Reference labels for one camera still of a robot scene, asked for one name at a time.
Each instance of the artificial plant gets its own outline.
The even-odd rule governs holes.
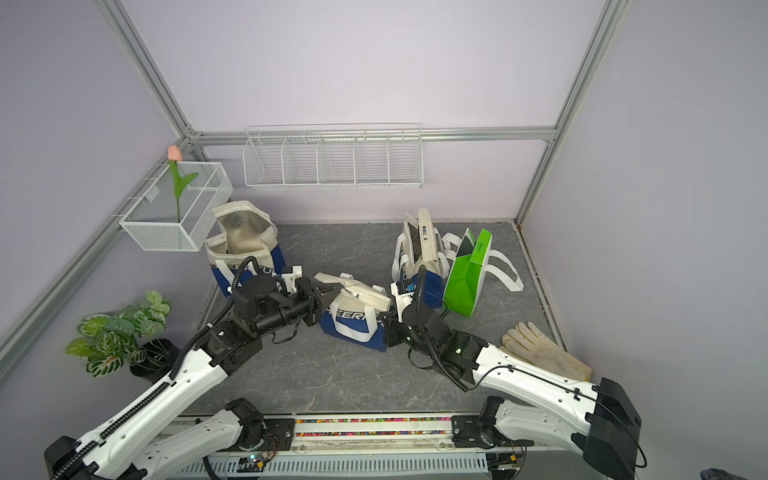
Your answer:
[[[179,174],[179,167],[177,162],[182,161],[181,150],[176,145],[171,145],[168,148],[168,168],[170,168],[170,174],[174,177],[174,195],[176,196],[176,222],[181,223],[181,194],[187,185],[197,177],[197,172],[194,172],[184,177]]]
[[[85,370],[94,377],[117,372],[126,362],[142,363],[147,352],[139,347],[137,337],[157,338],[165,331],[168,313],[170,299],[150,290],[143,299],[114,315],[86,316],[78,325],[82,337],[67,345],[65,353],[87,357]]]

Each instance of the green leaf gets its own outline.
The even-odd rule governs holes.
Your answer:
[[[165,331],[165,327],[160,322],[153,320],[145,320],[141,323],[140,334],[142,336],[154,337],[162,334]]]
[[[140,296],[139,298],[137,298],[134,301],[134,304],[132,305],[132,307],[134,307],[134,309],[136,309],[136,310],[141,310],[141,309],[149,308],[150,306],[152,306],[152,304],[149,303],[147,301],[147,299],[144,298],[143,296]]]
[[[134,313],[136,313],[136,308],[133,305],[129,305],[122,309],[120,312],[116,313],[114,316],[117,318],[130,320]]]
[[[170,169],[170,174],[174,178],[174,185],[175,185],[181,179],[181,175],[179,175],[179,167],[178,165],[176,165],[176,162],[168,161],[168,168]]]
[[[117,332],[126,336],[133,336],[136,333],[136,326],[124,318],[113,317],[104,327],[108,332]]]
[[[149,312],[147,311],[147,309],[141,309],[141,310],[136,310],[136,313],[134,313],[133,320],[134,320],[134,323],[140,326],[143,321],[149,318],[150,318]]]
[[[149,290],[145,296],[147,297],[147,301],[152,305],[163,302],[163,296],[160,295],[160,292],[157,290]]]
[[[167,315],[168,313],[170,313],[170,305],[168,305],[167,303],[160,303],[158,305],[153,305],[152,310],[156,312],[160,312],[163,315]]]
[[[136,338],[131,336],[120,336],[120,346],[118,347],[118,356],[124,358],[132,357],[139,350],[139,344]]]
[[[131,354],[131,365],[143,363],[147,359],[147,350],[137,349]]]
[[[158,312],[157,310],[149,310],[149,317],[154,320],[155,322],[162,323],[163,326],[165,326],[165,315]]]
[[[197,172],[189,174],[186,177],[182,177],[178,181],[174,179],[174,193],[176,194],[176,198],[181,198],[181,193],[184,192],[184,189],[187,188],[187,185],[189,185],[190,182],[196,177]]]
[[[98,378],[117,372],[123,363],[124,360],[119,356],[90,356],[85,371]]]
[[[86,316],[78,325],[78,333],[82,336],[94,337],[106,327],[109,319],[109,315],[104,315],[103,313]]]
[[[122,341],[115,332],[100,331],[94,339],[94,348],[106,356],[116,356],[120,353]]]
[[[72,343],[67,345],[67,348],[64,349],[64,353],[67,355],[77,355],[77,356],[91,356],[96,352],[94,350],[93,343],[89,339],[75,339],[72,340]]]

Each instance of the black plant pot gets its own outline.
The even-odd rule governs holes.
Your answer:
[[[144,360],[142,363],[131,365],[131,373],[148,380],[150,383],[156,383],[170,372],[180,352],[179,348],[167,339],[150,340],[141,346],[141,349],[147,352],[148,359],[154,359],[155,362],[162,364],[158,368],[152,362]]]

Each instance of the robotic arm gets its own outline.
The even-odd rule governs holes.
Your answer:
[[[188,430],[152,441],[195,399],[258,353],[262,336],[300,320],[307,326],[318,323],[341,288],[301,276],[294,267],[282,279],[256,275],[234,289],[225,311],[195,334],[168,375],[96,429],[79,439],[61,437],[46,449],[51,480],[162,480],[232,445],[263,449],[269,435],[263,415],[244,399]],[[510,439],[546,439],[549,445],[582,453],[605,475],[634,477],[640,418],[617,383],[604,379],[596,386],[564,379],[510,358],[483,339],[450,330],[440,315],[422,311],[418,289],[406,292],[401,286],[396,299],[400,314],[385,313],[381,319],[389,346],[406,343],[429,356],[435,370],[459,388],[483,385],[509,393],[552,415],[549,425],[556,425],[542,422],[538,411],[527,419],[530,409],[488,397],[472,425],[477,435],[462,428],[454,437],[456,446],[490,449],[510,445]],[[232,305],[233,319],[220,321]]]

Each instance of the wire basket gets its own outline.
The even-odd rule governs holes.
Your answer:
[[[257,190],[424,184],[418,124],[279,125],[246,132],[245,183]]]
[[[146,251],[197,252],[216,223],[212,208],[225,204],[232,183],[219,163],[179,162],[183,177],[197,172],[179,199],[177,221],[174,178],[166,166],[144,195],[136,199],[120,225]]]

